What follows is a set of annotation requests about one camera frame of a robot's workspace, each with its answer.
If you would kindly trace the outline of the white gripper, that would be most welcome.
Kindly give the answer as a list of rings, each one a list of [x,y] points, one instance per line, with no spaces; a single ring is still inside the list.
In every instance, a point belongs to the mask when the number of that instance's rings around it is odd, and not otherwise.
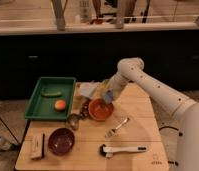
[[[111,100],[116,100],[121,92],[127,85],[127,79],[117,72],[114,74],[108,82],[107,85],[107,95]]]

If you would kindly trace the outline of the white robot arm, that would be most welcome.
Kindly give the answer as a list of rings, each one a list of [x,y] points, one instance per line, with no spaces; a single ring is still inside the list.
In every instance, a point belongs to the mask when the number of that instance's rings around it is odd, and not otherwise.
[[[120,96],[129,81],[136,83],[180,123],[175,171],[199,171],[199,102],[151,77],[143,69],[141,58],[120,60],[103,99],[111,103]]]

